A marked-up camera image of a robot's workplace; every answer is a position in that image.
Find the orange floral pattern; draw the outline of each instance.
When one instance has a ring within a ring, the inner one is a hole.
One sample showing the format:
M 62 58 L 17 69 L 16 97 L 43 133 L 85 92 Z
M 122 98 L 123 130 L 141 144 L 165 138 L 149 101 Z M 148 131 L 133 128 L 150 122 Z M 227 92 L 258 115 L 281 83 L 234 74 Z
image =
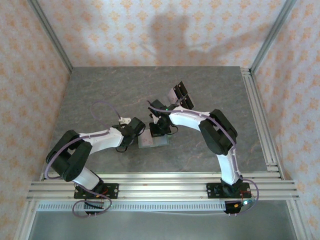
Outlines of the orange floral pattern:
M 69 73 L 26 0 L 0 3 L 0 239 L 40 176 Z
M 285 0 L 39 2 L 75 67 L 249 68 Z
M 297 1 L 257 73 L 270 128 L 320 239 L 320 4 Z

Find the patterned wall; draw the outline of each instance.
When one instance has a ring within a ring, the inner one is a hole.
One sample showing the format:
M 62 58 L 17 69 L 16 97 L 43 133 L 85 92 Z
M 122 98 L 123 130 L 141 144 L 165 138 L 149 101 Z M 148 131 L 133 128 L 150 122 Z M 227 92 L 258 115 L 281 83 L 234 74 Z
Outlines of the patterned wall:
M 69 73 L 26 0 L 0 2 L 0 239 L 38 179 Z
M 298 0 L 257 73 L 270 128 L 320 239 L 320 4 Z
M 285 0 L 40 0 L 72 64 L 251 67 Z

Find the gray stone tabletop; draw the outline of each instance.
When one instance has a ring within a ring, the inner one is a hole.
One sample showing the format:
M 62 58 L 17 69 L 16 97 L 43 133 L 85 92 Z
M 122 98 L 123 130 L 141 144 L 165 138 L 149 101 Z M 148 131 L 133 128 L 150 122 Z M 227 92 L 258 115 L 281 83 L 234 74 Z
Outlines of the gray stone tabletop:
M 70 77 L 53 133 L 51 147 L 70 129 L 77 133 L 104 130 L 90 113 L 97 100 L 111 103 L 122 117 L 137 117 L 147 126 L 147 100 L 168 104 L 167 94 L 180 81 L 191 95 L 194 110 L 220 109 L 238 132 L 236 156 L 242 172 L 266 171 L 253 114 L 239 67 L 76 67 Z M 118 124 L 107 105 L 97 104 L 95 114 L 108 126 Z M 109 148 L 89 156 L 86 167 L 96 173 L 220 172 L 217 157 L 200 132 L 179 127 L 170 144 L 138 148 L 134 142 L 125 153 Z

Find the black mounting plate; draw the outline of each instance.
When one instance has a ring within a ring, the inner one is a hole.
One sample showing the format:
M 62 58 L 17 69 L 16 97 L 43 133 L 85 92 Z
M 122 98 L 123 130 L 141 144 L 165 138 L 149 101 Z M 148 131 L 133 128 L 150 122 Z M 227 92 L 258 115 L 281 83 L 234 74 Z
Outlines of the black mounting plate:
M 222 183 L 219 182 L 207 183 L 206 193 L 208 195 L 208 199 L 241 199 L 242 197 L 244 199 L 251 198 L 250 185 L 247 182 L 242 182 L 238 191 L 233 196 L 227 195 L 223 190 Z
M 102 189 L 107 189 L 107 192 L 103 195 L 106 195 L 110 199 L 117 199 L 119 193 L 119 184 L 118 183 L 103 183 Z M 83 190 L 80 186 L 75 187 L 74 196 L 75 199 L 103 199 L 103 197 L 97 197 L 94 194 L 91 194 Z

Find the white cable tray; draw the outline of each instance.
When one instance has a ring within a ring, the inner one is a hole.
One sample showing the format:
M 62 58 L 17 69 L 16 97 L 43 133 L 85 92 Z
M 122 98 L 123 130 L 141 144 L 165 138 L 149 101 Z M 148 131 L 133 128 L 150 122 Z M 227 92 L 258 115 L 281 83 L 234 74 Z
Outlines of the white cable tray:
M 38 205 L 39 212 L 71 212 L 75 201 L 41 201 Z M 109 202 L 102 202 L 99 207 L 108 206 Z M 103 209 L 96 209 L 91 206 L 85 206 L 79 203 L 75 206 L 76 211 L 95 210 L 97 212 Z M 108 211 L 112 212 L 179 212 L 179 211 L 224 211 L 226 205 L 224 201 L 168 201 L 168 202 L 127 202 L 114 201 Z

